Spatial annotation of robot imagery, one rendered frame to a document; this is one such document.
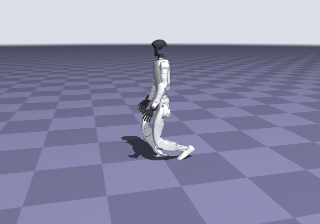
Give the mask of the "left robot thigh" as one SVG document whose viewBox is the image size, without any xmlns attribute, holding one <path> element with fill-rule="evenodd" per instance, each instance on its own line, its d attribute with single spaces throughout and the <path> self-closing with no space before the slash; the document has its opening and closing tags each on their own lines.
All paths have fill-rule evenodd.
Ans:
<svg viewBox="0 0 320 224">
<path fill-rule="evenodd" d="M 160 138 L 160 135 L 164 128 L 164 120 L 162 119 L 162 117 L 168 118 L 169 115 L 170 115 L 170 109 L 168 109 L 168 106 L 165 104 L 163 104 L 162 107 L 159 107 L 155 114 L 153 126 L 152 126 L 152 133 L 153 133 L 152 137 L 156 147 L 157 147 L 158 141 L 163 140 L 162 138 Z"/>
</svg>

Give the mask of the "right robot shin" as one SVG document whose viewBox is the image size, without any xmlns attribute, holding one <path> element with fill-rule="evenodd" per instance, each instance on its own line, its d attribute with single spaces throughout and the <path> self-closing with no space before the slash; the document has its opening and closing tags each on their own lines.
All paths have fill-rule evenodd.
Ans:
<svg viewBox="0 0 320 224">
<path fill-rule="evenodd" d="M 162 155 L 162 154 L 163 154 L 162 151 L 161 151 L 161 150 L 158 150 L 157 147 L 155 146 L 152 135 L 153 135 L 153 134 L 151 133 L 151 135 L 149 135 L 149 136 L 143 136 L 143 137 L 144 137 L 144 139 L 147 141 L 147 143 L 148 143 L 152 148 L 154 148 L 154 150 L 155 150 L 157 153 L 159 152 L 159 153 Z M 159 153 L 158 153 L 158 154 L 159 154 Z M 162 155 L 162 156 L 163 156 L 163 155 Z"/>
</svg>

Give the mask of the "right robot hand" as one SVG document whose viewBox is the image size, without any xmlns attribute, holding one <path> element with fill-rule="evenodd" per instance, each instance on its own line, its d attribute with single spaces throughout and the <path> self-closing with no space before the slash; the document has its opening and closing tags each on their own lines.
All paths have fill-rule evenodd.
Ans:
<svg viewBox="0 0 320 224">
<path fill-rule="evenodd" d="M 149 95 L 147 95 L 146 99 L 143 100 L 142 102 L 139 103 L 139 110 L 143 112 L 143 109 L 146 109 L 146 107 L 148 106 L 150 100 L 148 100 Z M 144 110 L 145 111 L 145 110 Z"/>
</svg>

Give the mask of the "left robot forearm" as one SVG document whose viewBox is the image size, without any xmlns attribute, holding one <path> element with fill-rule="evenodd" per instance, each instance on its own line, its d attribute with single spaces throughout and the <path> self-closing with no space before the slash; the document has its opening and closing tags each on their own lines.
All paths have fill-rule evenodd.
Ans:
<svg viewBox="0 0 320 224">
<path fill-rule="evenodd" d="M 158 90 L 157 90 L 157 95 L 156 95 L 156 98 L 154 99 L 154 102 L 152 104 L 152 108 L 156 108 L 157 105 L 159 105 L 161 103 L 161 99 L 162 97 L 164 96 L 164 89 L 165 89 L 165 86 L 163 83 L 160 83 L 158 85 Z"/>
</svg>

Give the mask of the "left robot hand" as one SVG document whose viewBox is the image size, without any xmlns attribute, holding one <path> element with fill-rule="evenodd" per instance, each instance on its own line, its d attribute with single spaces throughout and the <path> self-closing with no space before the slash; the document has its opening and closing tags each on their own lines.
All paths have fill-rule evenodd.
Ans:
<svg viewBox="0 0 320 224">
<path fill-rule="evenodd" d="M 153 103 L 152 103 L 153 104 Z M 152 106 L 152 104 L 151 104 L 151 106 Z M 143 111 L 143 113 L 142 114 L 144 114 L 145 113 L 145 115 L 143 116 L 143 118 L 142 119 L 144 119 L 144 117 L 145 117 L 145 119 L 144 119 L 144 121 L 146 120 L 146 118 L 147 118 L 147 121 L 146 122 L 149 122 L 150 123 L 150 120 L 151 120 L 151 118 L 152 118 L 152 116 L 153 116 L 153 111 L 155 111 L 156 109 L 157 109 L 157 107 L 158 107 L 158 105 L 157 105 L 157 107 L 154 109 L 154 108 L 152 108 L 150 106 L 150 109 L 147 109 L 147 110 L 145 110 L 145 111 Z M 150 119 L 149 119 L 149 117 L 150 117 Z M 149 121 L 148 121 L 148 119 L 149 119 Z"/>
</svg>

